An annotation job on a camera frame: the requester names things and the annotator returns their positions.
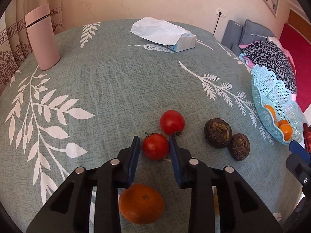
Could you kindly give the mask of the light blue lattice basket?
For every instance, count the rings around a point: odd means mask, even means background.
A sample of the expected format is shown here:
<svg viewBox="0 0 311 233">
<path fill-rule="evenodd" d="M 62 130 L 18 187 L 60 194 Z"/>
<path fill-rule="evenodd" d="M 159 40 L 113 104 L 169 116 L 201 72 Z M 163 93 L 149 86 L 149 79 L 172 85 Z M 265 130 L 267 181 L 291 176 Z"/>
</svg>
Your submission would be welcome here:
<svg viewBox="0 0 311 233">
<path fill-rule="evenodd" d="M 303 123 L 307 120 L 299 105 L 292 100 L 292 94 L 284 82 L 277 79 L 275 73 L 265 66 L 255 65 L 252 68 L 251 86 L 255 108 L 266 131 L 284 145 L 293 140 L 302 143 Z M 275 110 L 276 121 L 265 105 L 270 105 Z M 287 120 L 293 129 L 293 135 L 288 141 L 284 141 L 282 131 L 276 126 L 276 122 L 280 120 Z"/>
</svg>

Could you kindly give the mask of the red tomato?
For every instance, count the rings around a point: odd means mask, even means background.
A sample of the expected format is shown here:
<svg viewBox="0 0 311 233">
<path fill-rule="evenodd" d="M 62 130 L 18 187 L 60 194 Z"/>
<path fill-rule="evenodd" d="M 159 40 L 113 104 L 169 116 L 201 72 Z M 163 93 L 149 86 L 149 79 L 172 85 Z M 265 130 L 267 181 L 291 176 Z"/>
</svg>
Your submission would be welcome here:
<svg viewBox="0 0 311 233">
<path fill-rule="evenodd" d="M 169 142 L 167 138 L 160 133 L 145 133 L 143 140 L 143 152 L 150 160 L 162 160 L 169 153 Z"/>
<path fill-rule="evenodd" d="M 184 126 L 184 117 L 176 110 L 168 110 L 160 118 L 162 131 L 169 136 L 181 133 Z"/>
</svg>

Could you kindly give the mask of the orange on table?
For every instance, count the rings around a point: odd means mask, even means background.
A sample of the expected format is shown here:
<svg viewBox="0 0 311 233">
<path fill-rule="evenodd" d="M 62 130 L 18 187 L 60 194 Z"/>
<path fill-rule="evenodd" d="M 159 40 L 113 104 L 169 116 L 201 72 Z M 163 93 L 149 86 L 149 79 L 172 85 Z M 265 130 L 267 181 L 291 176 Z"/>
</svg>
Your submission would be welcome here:
<svg viewBox="0 0 311 233">
<path fill-rule="evenodd" d="M 164 199 L 155 189 L 135 183 L 120 194 L 119 211 L 131 223 L 154 223 L 164 212 Z"/>
</svg>

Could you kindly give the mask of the grey tissue box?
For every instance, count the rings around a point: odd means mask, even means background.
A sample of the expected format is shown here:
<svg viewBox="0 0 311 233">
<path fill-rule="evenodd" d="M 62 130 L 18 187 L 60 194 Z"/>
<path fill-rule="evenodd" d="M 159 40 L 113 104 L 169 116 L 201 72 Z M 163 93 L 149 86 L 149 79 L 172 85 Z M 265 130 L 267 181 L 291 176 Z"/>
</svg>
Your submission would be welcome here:
<svg viewBox="0 0 311 233">
<path fill-rule="evenodd" d="M 197 36 L 190 31 L 168 21 L 144 17 L 133 23 L 131 33 L 142 39 L 182 52 L 195 48 Z"/>
</svg>

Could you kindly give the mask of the grey leaf-print tablecloth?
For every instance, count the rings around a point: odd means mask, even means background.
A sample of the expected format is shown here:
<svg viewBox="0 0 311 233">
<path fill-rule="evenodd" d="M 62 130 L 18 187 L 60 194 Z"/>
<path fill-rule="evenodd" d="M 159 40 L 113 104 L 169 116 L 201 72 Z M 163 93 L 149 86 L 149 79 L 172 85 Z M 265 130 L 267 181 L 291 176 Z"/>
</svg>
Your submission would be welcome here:
<svg viewBox="0 0 311 233">
<path fill-rule="evenodd" d="M 45 72 L 30 54 L 1 94 L 1 203 L 21 231 L 76 167 L 100 167 L 135 136 L 161 132 L 160 117 L 185 120 L 178 144 L 210 167 L 230 165 L 271 212 L 287 219 L 301 187 L 286 168 L 287 146 L 257 118 L 252 75 L 230 50 L 200 28 L 195 48 L 165 50 L 130 32 L 132 20 L 95 23 L 56 36 L 60 60 Z M 213 147 L 204 126 L 227 122 L 250 142 L 233 159 L 229 145 Z"/>
</svg>

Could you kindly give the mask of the orange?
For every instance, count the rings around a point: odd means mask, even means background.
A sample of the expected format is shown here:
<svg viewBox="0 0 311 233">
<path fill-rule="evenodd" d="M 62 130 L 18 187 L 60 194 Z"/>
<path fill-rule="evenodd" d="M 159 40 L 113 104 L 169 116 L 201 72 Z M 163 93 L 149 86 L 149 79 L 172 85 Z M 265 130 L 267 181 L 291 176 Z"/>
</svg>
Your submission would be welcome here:
<svg viewBox="0 0 311 233">
<path fill-rule="evenodd" d="M 120 194 L 119 211 L 131 223 L 154 223 L 164 212 L 164 199 L 155 189 L 135 183 Z"/>
<path fill-rule="evenodd" d="M 280 120 L 277 122 L 278 124 L 278 127 L 281 126 L 281 125 L 284 125 L 284 124 L 289 124 L 289 122 L 287 120 Z"/>
<path fill-rule="evenodd" d="M 273 120 L 276 121 L 276 113 L 275 110 L 272 108 L 270 105 L 265 105 L 264 106 L 269 112 L 272 114 Z"/>
<path fill-rule="evenodd" d="M 284 135 L 284 141 L 290 140 L 293 135 L 293 129 L 290 124 L 282 124 L 279 126 L 279 129 L 282 131 Z"/>
</svg>

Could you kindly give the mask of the dark brown passion fruit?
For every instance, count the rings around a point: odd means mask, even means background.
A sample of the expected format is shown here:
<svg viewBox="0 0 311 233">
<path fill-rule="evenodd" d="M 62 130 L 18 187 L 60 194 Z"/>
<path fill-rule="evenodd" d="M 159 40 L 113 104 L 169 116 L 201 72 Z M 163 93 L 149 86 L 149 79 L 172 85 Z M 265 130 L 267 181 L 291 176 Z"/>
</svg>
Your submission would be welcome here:
<svg viewBox="0 0 311 233">
<path fill-rule="evenodd" d="M 233 135 L 232 141 L 229 144 L 228 149 L 234 160 L 244 160 L 250 152 L 250 142 L 248 140 L 248 137 L 241 133 Z"/>
</svg>

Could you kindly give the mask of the white wall socket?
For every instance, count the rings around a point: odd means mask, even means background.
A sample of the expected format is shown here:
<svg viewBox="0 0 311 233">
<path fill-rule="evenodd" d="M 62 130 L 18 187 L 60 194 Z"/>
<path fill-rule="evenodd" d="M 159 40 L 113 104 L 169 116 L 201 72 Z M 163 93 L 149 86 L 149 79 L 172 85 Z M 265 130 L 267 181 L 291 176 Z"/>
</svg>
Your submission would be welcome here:
<svg viewBox="0 0 311 233">
<path fill-rule="evenodd" d="M 216 9 L 216 14 L 220 17 L 223 17 L 223 18 L 226 18 L 227 17 L 227 11 L 226 10 L 223 10 L 223 9 L 220 9 L 220 8 L 217 8 Z"/>
</svg>

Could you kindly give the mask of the pink thermos bottle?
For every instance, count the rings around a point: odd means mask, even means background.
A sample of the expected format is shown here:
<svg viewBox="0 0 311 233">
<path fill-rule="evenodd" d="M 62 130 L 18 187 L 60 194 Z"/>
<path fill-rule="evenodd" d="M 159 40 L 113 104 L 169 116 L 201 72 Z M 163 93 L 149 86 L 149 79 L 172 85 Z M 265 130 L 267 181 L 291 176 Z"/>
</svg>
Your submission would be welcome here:
<svg viewBox="0 0 311 233">
<path fill-rule="evenodd" d="M 41 5 L 25 15 L 28 38 L 40 70 L 52 68 L 60 60 L 49 4 Z"/>
</svg>

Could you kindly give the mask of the red bed headboard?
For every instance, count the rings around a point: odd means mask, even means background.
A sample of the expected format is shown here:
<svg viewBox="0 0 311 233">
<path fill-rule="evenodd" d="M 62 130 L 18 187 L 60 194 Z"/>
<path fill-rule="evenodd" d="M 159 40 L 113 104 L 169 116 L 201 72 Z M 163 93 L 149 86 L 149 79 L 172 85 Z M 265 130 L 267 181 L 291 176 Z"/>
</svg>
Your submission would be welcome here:
<svg viewBox="0 0 311 233">
<path fill-rule="evenodd" d="M 298 88 L 296 100 L 305 111 L 310 105 L 310 43 L 288 24 L 284 24 L 279 40 L 293 58 Z"/>
</svg>

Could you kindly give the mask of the grey cushion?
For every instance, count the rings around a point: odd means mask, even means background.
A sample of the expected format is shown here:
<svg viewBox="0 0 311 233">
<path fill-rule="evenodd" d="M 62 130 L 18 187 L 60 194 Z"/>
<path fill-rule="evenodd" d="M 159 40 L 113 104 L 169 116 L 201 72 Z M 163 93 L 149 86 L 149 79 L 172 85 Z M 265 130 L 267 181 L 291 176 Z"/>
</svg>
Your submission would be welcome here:
<svg viewBox="0 0 311 233">
<path fill-rule="evenodd" d="M 265 41 L 267 37 L 275 37 L 275 35 L 269 28 L 246 19 L 239 44 L 247 45 L 256 41 Z"/>
</svg>

